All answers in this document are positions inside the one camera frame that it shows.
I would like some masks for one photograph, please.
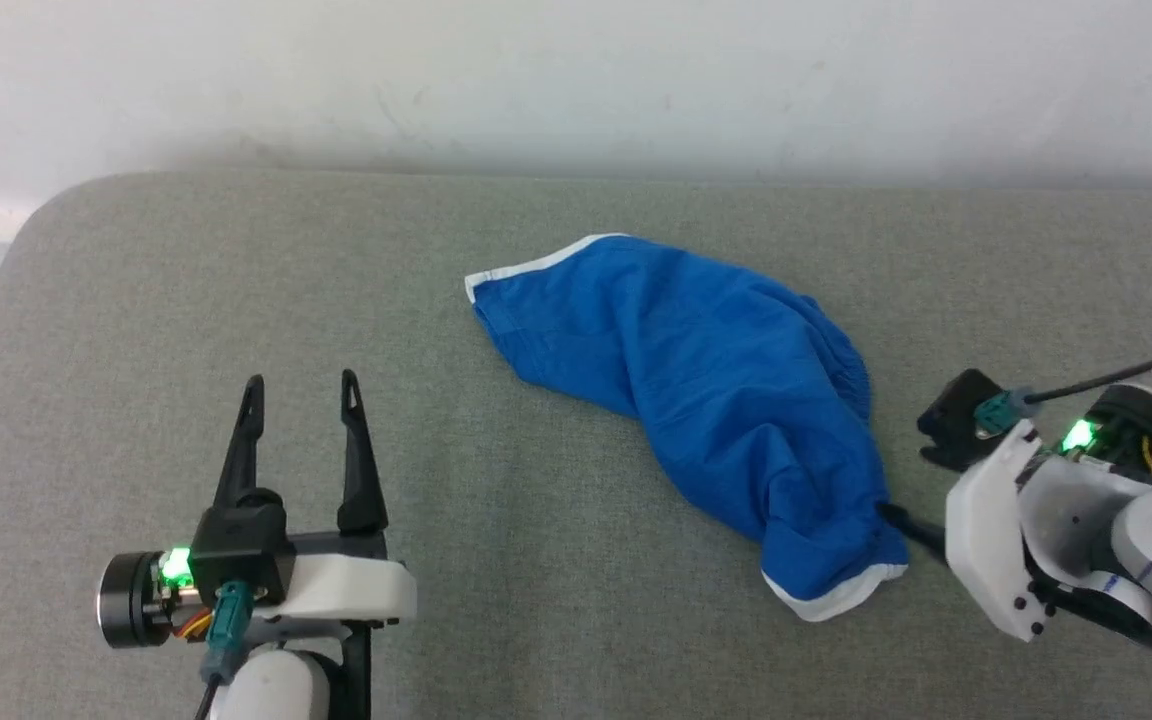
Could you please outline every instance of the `green light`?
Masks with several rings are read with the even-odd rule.
[[[194,584],[194,571],[189,570],[188,547],[173,547],[164,558],[162,579],[173,588]]]
[[[1069,434],[1062,439],[1060,450],[1069,452],[1075,447],[1087,447],[1092,445],[1093,439],[1096,439],[1096,425],[1087,420],[1076,420],[1074,427],[1069,429]]]

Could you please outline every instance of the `white wall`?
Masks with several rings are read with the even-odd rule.
[[[1152,1],[0,0],[0,236],[211,165],[1152,185]]]

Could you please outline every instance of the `gray fabric surface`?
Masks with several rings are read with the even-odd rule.
[[[104,646],[97,575],[187,541],[247,376],[262,479],[328,528],[355,367],[420,620],[376,717],[1152,717],[1152,655],[1061,617],[995,632],[922,552],[812,626],[631,420],[526,386],[461,278],[631,232],[816,296],[874,378],[893,495],[941,518],[915,415],[977,365],[1052,386],[1152,354],[1152,194],[774,190],[348,174],[105,179],[0,274],[0,719],[192,712],[198,655]],[[1091,397],[1039,418],[1055,434]]]

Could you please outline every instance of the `blue fabric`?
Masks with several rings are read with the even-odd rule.
[[[867,373],[810,297],[628,236],[471,296],[520,378],[639,419],[682,495],[761,543],[795,600],[908,562],[874,510]]]

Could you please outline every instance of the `white trim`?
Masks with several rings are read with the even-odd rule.
[[[563,247],[562,250],[556,252],[550,252],[545,255],[544,258],[538,258],[526,263],[521,263],[518,265],[509,265],[508,268],[497,268],[497,270],[484,270],[482,273],[473,273],[472,275],[465,275],[465,295],[470,297],[470,302],[473,300],[473,288],[480,286],[487,281],[503,281],[505,278],[513,278],[513,275],[521,275],[522,273],[530,273],[532,270],[545,270],[552,268],[552,266],[562,263],[573,255],[576,255],[581,250],[585,250],[586,247],[593,245],[597,240],[602,240],[604,237],[622,237],[624,233],[609,232],[604,234],[588,234],[588,236],[573,242],[568,247]]]
[[[768,578],[766,573],[763,574],[763,578],[771,585],[772,592],[781,598],[781,602],[790,606],[790,611],[796,612],[809,623],[819,623],[819,621],[844,614],[844,612],[861,605],[865,598],[873,594],[874,589],[878,589],[878,583],[901,577],[905,574],[905,568],[909,568],[909,564],[871,564],[856,577],[838,583],[832,591],[814,600],[797,600],[796,597],[785,592],[785,588]]]

